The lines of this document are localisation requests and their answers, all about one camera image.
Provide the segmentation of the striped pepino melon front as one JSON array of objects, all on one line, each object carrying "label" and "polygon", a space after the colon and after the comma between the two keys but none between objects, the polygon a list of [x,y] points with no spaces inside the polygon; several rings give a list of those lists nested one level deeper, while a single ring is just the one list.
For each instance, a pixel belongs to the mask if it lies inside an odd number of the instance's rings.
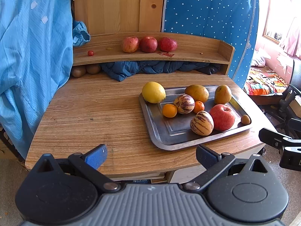
[{"label": "striped pepino melon front", "polygon": [[214,121],[207,111],[199,111],[190,122],[191,130],[200,136],[209,136],[214,129]]}]

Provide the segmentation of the striped pepino melon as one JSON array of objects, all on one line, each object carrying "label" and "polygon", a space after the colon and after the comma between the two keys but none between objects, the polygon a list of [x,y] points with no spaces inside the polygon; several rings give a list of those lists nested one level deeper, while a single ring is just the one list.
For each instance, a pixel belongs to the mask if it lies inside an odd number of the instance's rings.
[{"label": "striped pepino melon", "polygon": [[181,94],[176,97],[173,104],[176,106],[178,113],[189,114],[194,110],[195,101],[188,94]]},{"label": "striped pepino melon", "polygon": [[214,129],[214,121],[207,111],[199,111],[190,122],[191,130],[200,136],[209,136]]}]

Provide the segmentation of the large red apple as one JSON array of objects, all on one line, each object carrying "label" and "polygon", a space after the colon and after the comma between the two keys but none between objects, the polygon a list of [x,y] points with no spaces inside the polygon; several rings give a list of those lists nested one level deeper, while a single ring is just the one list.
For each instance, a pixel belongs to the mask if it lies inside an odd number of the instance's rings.
[{"label": "large red apple", "polygon": [[235,122],[235,116],[227,105],[217,104],[209,111],[209,114],[213,118],[214,129],[217,131],[229,130]]}]

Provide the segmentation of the dark orange mandarin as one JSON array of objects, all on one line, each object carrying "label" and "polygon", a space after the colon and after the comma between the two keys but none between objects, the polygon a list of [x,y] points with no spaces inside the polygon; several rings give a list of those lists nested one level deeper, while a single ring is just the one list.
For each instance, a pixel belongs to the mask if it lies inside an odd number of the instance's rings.
[{"label": "dark orange mandarin", "polygon": [[194,106],[194,113],[198,113],[199,111],[204,111],[205,106],[204,103],[201,101],[195,101],[195,106]]}]

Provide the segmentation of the striped pepino melon back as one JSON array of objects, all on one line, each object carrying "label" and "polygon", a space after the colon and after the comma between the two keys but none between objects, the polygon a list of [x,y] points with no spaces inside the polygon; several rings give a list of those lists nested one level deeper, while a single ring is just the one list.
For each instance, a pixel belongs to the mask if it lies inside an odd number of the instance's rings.
[{"label": "striped pepino melon back", "polygon": [[176,106],[178,113],[189,114],[194,110],[195,101],[188,94],[181,94],[176,97],[173,104]]}]

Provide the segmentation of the brown pear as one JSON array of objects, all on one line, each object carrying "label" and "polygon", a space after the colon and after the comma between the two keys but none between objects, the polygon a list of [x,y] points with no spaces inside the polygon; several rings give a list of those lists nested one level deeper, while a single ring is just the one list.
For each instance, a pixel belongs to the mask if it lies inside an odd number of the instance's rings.
[{"label": "brown pear", "polygon": [[201,101],[205,103],[209,98],[209,92],[206,87],[202,85],[190,85],[185,89],[185,94],[191,96],[194,101]]},{"label": "brown pear", "polygon": [[232,98],[232,92],[229,86],[220,85],[215,90],[214,103],[215,104],[223,104],[228,103]]}]

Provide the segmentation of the light orange mandarin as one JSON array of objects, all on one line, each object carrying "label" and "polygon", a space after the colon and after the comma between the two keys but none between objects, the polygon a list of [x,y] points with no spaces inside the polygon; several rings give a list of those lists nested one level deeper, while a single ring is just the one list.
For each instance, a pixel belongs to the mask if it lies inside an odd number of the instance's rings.
[{"label": "light orange mandarin", "polygon": [[178,113],[177,107],[174,104],[165,104],[162,109],[163,116],[174,118]]}]

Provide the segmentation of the yellow lemon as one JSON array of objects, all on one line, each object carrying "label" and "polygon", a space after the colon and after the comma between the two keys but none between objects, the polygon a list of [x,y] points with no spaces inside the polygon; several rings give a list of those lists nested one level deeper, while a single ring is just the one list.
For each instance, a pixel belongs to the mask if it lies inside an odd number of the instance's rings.
[{"label": "yellow lemon", "polygon": [[164,87],[157,82],[147,82],[142,88],[142,96],[145,101],[158,104],[166,98]]}]

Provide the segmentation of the black office chair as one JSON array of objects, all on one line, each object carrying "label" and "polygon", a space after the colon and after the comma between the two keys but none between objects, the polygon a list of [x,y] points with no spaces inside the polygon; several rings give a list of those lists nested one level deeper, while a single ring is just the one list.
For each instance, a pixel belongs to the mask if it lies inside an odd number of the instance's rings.
[{"label": "black office chair", "polygon": [[287,89],[282,93],[282,98],[275,109],[272,106],[266,106],[263,113],[279,122],[278,125],[274,126],[276,129],[284,130],[287,136],[300,138],[300,124],[293,121],[294,119],[300,121],[300,117],[289,106],[296,96],[300,97],[300,61],[293,60],[291,80]]}]

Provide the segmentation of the colourful patterned bedding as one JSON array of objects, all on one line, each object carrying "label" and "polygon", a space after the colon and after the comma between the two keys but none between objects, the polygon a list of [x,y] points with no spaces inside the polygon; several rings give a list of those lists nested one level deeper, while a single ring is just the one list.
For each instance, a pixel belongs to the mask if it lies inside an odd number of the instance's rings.
[{"label": "colourful patterned bedding", "polygon": [[250,96],[282,95],[289,84],[268,66],[251,67],[243,90]]}]

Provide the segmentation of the dark blue crumpled cloth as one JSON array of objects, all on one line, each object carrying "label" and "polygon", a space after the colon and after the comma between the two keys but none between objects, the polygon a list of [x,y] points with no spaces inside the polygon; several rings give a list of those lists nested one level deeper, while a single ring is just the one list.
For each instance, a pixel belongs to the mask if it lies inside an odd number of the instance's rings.
[{"label": "dark blue crumpled cloth", "polygon": [[138,73],[160,74],[192,70],[211,75],[221,70],[221,64],[191,61],[118,61],[101,63],[100,67],[109,77],[119,82]]}]

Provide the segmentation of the small red cherry tomato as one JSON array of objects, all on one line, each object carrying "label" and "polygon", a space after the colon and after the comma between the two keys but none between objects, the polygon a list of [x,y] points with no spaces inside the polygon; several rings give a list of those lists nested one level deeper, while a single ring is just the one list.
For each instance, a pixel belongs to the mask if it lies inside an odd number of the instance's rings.
[{"label": "small red cherry tomato", "polygon": [[89,50],[89,51],[88,51],[88,56],[93,56],[93,55],[94,55],[94,51]]}]

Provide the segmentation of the wooden desk shelf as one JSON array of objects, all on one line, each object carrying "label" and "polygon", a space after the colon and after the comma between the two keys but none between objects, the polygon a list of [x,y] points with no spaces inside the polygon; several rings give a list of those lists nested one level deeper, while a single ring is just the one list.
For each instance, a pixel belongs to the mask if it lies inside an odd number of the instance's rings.
[{"label": "wooden desk shelf", "polygon": [[128,32],[92,36],[74,48],[73,66],[117,61],[191,61],[222,64],[226,75],[235,48],[218,39],[162,32]]}]

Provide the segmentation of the left red apple on shelf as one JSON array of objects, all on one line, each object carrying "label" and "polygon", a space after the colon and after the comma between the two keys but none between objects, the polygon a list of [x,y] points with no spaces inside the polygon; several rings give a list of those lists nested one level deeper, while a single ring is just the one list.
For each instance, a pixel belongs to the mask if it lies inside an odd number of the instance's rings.
[{"label": "left red apple on shelf", "polygon": [[139,39],[137,37],[126,37],[121,43],[121,48],[125,53],[134,53],[139,48]]}]

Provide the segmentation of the red apple on shelf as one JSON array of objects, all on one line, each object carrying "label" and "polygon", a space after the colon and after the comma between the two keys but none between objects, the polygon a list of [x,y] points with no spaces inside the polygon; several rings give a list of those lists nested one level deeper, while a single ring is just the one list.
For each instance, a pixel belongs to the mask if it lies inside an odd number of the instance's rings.
[{"label": "red apple on shelf", "polygon": [[145,53],[153,53],[158,47],[157,39],[152,36],[145,36],[140,40],[139,47]]},{"label": "red apple on shelf", "polygon": [[121,48],[125,53],[134,53],[139,48],[139,39],[137,37],[126,37],[121,43]]},{"label": "red apple on shelf", "polygon": [[159,48],[164,52],[173,52],[177,49],[178,43],[169,37],[162,37],[159,42]]}]

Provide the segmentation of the right red apple on shelf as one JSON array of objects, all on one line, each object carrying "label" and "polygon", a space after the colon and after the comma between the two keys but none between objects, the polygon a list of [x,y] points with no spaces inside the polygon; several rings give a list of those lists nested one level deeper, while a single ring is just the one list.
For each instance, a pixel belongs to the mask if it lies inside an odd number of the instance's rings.
[{"label": "right red apple on shelf", "polygon": [[169,37],[162,37],[159,42],[159,48],[164,52],[173,52],[177,49],[178,43]]}]

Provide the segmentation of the middle red apple on shelf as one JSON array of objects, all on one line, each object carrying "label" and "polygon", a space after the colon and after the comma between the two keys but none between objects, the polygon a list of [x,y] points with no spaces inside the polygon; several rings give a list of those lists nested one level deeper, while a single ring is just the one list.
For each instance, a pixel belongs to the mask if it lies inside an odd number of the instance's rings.
[{"label": "middle red apple on shelf", "polygon": [[140,40],[139,47],[145,53],[153,53],[158,47],[157,39],[152,36],[145,36]]}]

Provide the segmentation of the light blue hanging garment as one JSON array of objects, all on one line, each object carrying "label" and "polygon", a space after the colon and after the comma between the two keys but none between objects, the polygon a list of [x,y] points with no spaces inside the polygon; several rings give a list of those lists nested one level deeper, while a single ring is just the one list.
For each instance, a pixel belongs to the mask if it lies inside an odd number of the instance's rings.
[{"label": "light blue hanging garment", "polygon": [[71,0],[1,0],[1,125],[22,158],[89,40]]}]

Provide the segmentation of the blue polka dot fabric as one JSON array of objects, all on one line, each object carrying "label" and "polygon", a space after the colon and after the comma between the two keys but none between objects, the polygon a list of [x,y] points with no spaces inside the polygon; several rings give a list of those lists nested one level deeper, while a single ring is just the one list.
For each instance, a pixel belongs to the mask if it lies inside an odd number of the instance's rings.
[{"label": "blue polka dot fabric", "polygon": [[162,31],[222,40],[235,48],[228,76],[243,87],[255,49],[259,0],[164,0]]}]

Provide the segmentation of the wooden board behind desk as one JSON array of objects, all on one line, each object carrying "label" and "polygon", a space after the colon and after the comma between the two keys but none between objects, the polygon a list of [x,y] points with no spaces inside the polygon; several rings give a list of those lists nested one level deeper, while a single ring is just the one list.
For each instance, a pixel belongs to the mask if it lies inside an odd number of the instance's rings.
[{"label": "wooden board behind desk", "polygon": [[164,0],[74,0],[74,12],[91,36],[159,32],[163,5]]}]

